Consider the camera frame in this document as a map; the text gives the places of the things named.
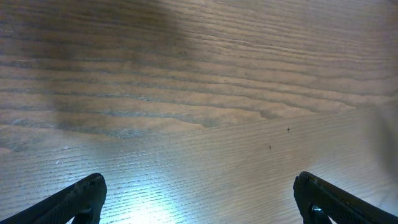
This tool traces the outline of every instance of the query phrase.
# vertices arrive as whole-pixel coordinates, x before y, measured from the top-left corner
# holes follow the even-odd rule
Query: wooden table
[[[105,223],[292,223],[304,169],[398,214],[397,15],[387,0],[0,2],[0,219],[101,172]]]

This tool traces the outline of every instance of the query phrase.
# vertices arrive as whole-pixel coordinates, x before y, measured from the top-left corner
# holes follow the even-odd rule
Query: wood grain
[[[292,185],[302,170],[398,215],[397,136],[394,103],[12,152],[0,157],[0,219],[92,172],[108,185],[102,223],[300,223]]]
[[[390,1],[0,7],[0,124],[21,133],[135,138],[336,113],[398,95]]]

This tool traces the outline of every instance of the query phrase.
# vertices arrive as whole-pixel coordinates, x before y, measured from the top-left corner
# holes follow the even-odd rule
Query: black plastic part
[[[294,198],[304,223],[330,223],[316,215],[313,207],[322,210],[322,217],[330,217],[339,224],[398,223],[391,215],[344,190],[309,173],[302,172],[294,182]]]
[[[105,198],[104,177],[91,174],[0,224],[64,224],[73,217],[74,224],[97,224]]]

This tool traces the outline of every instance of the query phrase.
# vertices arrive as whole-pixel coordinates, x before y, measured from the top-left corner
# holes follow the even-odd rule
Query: wooden surface
[[[300,223],[292,186],[302,170],[398,215],[397,136],[398,103],[15,152],[0,158],[0,219],[92,172],[108,185],[103,223]]]
[[[392,0],[0,1],[0,199],[11,186],[28,181],[40,189],[53,181],[51,190],[35,197],[28,189],[13,189],[17,199],[13,207],[0,208],[0,218],[95,170],[123,186],[111,187],[105,222],[134,214],[138,205],[128,203],[139,196],[116,205],[115,195],[132,196],[135,188],[121,183],[134,182],[138,174],[156,174],[168,187],[180,184],[183,195],[172,187],[170,197],[176,199],[164,203],[177,220],[189,223],[298,220],[289,181],[305,168],[319,168],[350,190],[368,181],[376,192],[376,179],[355,184],[355,176],[359,167],[380,162],[374,150],[381,140],[360,145],[346,136],[365,141],[369,135],[354,127],[373,122],[364,114],[382,116],[368,108],[398,99],[397,15]],[[334,116],[336,127],[326,120]],[[311,128],[294,137],[294,123],[301,119]],[[331,129],[322,128],[324,123]],[[380,130],[390,133],[390,126]],[[285,136],[287,127],[292,130]],[[231,137],[241,132],[241,138]],[[102,144],[110,146],[94,147]],[[260,151],[269,144],[283,147],[277,154]],[[387,143],[380,155],[394,158],[390,148]],[[174,167],[128,162],[132,155],[142,164],[157,164],[151,150]],[[313,159],[343,166],[337,170],[353,181],[297,159],[317,150]],[[330,161],[344,156],[348,164]],[[52,164],[60,158],[88,167],[79,172]],[[57,174],[47,170],[51,164],[59,167]],[[354,171],[347,170],[352,166]],[[392,167],[372,172],[385,183]],[[162,169],[173,170],[176,178],[161,176]],[[179,206],[184,212],[176,212]]]

